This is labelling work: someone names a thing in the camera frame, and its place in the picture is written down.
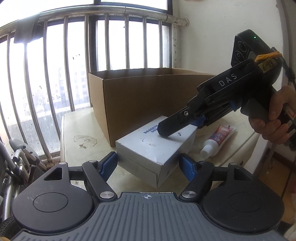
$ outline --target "gray gripper base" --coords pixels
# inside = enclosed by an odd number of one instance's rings
[[[98,205],[80,227],[67,233],[41,236],[20,232],[13,241],[283,241],[275,231],[239,235],[210,223],[194,203],[173,193],[122,193]]]

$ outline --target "white table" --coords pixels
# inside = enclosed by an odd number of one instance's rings
[[[251,157],[259,135],[253,131],[248,118],[242,115],[240,111],[231,112],[214,124],[197,130],[193,148],[188,155],[195,161],[201,161],[202,145],[219,124],[234,125],[237,127],[237,132],[229,138],[216,156],[208,158],[207,161],[214,163],[215,166],[227,166],[230,162],[243,162],[245,164]],[[92,108],[64,115],[62,119],[61,161],[68,162],[69,166],[80,166],[89,160],[99,161],[111,151],[116,151],[116,148],[110,147]],[[84,188],[83,182],[72,183]],[[118,196],[122,191],[175,192],[179,194],[188,184],[188,181],[177,167],[156,190],[122,167],[117,166],[110,176],[108,184]]]

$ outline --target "window bars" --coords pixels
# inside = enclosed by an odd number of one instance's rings
[[[51,97],[51,89],[50,89],[50,81],[48,75],[48,68],[47,68],[47,52],[46,52],[46,33],[47,33],[47,26],[50,21],[57,21],[61,20],[64,22],[64,61],[65,61],[65,72],[66,72],[66,85],[67,85],[67,92],[69,97],[70,109],[71,111],[75,111],[72,91],[71,91],[71,82],[70,82],[70,74],[69,74],[69,63],[68,63],[68,39],[67,39],[67,29],[68,29],[68,22],[70,18],[76,17],[83,17],[84,18],[84,33],[85,33],[85,61],[86,61],[86,76],[87,76],[87,89],[89,92],[89,78],[88,73],[90,72],[90,53],[92,51],[96,51],[96,49],[89,49],[89,41],[90,41],[90,23],[89,23],[89,16],[104,16],[105,17],[105,51],[106,51],[106,69],[110,70],[110,49],[109,49],[109,17],[110,16],[122,16],[125,20],[125,52],[126,52],[126,68],[130,68],[130,59],[129,59],[129,31],[128,31],[128,23],[129,17],[140,17],[142,18],[143,22],[143,44],[144,44],[144,68],[147,68],[147,19],[149,20],[156,20],[159,26],[159,67],[163,66],[163,34],[162,34],[162,25],[163,23],[170,23],[174,24],[175,26],[187,27],[189,25],[189,21],[187,19],[180,19],[166,13],[148,11],[143,9],[136,9],[136,8],[128,8],[128,7],[113,7],[113,6],[77,6],[77,7],[66,7],[56,10],[49,10],[40,13],[39,15],[39,22],[44,22],[44,36],[43,36],[43,51],[44,51],[44,72],[45,72],[45,82],[47,88],[47,95],[49,100],[50,111],[53,117],[54,126],[60,139],[60,129],[54,109],[53,100]],[[20,134],[23,138],[24,142],[27,142],[26,137],[24,135],[24,131],[22,129],[21,121],[19,119],[19,115],[17,113],[14,95],[12,91],[11,85],[11,78],[10,78],[10,65],[9,65],[9,48],[10,48],[10,39],[11,36],[15,32],[16,21],[9,23],[0,28],[0,40],[5,38],[7,40],[7,75],[8,75],[8,85],[9,91],[13,106],[14,115],[16,118],[17,126],[20,130]],[[44,140],[43,134],[40,129],[40,125],[38,122],[37,113],[34,107],[32,92],[30,87],[30,80],[29,80],[29,72],[28,72],[28,58],[27,58],[27,45],[24,46],[24,75],[25,75],[25,86],[27,92],[27,98],[29,102],[29,108],[32,115],[33,123],[42,146],[42,149],[45,153],[45,156],[48,160],[51,159],[51,153],[46,145]],[[12,138],[0,103],[0,115],[2,118],[2,122],[4,125],[4,129],[8,138]]]

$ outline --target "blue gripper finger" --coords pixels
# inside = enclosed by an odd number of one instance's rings
[[[179,167],[185,177],[187,178],[188,181],[191,182],[191,180],[195,177],[197,167],[196,167],[196,161],[193,160],[191,157],[189,157],[185,153],[181,153],[179,157]]]
[[[115,168],[117,167],[117,155],[116,152],[112,151],[107,156],[105,156],[100,162],[102,169],[100,171],[101,177],[106,182]]]

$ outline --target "finger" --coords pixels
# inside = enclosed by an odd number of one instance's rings
[[[281,145],[284,144],[289,139],[289,134],[285,133],[280,139],[274,141],[274,144]]]
[[[270,136],[281,126],[281,121],[276,119],[274,121],[268,122],[265,127],[261,130],[258,130],[257,133],[262,134],[263,136]]]
[[[293,110],[296,110],[296,93],[295,90],[288,85],[283,86],[270,99],[269,119],[271,121],[277,119],[283,109],[283,104],[288,103]]]
[[[249,122],[251,127],[254,129],[255,132],[258,133],[261,129],[265,127],[265,122],[261,119],[251,119],[249,118]]]
[[[269,140],[271,142],[274,142],[274,141],[280,139],[285,133],[287,133],[287,131],[289,129],[289,125],[291,126],[291,124],[292,124],[292,121],[289,122],[289,124],[283,124],[273,134],[271,134],[269,136],[262,136],[262,137],[265,140]]]

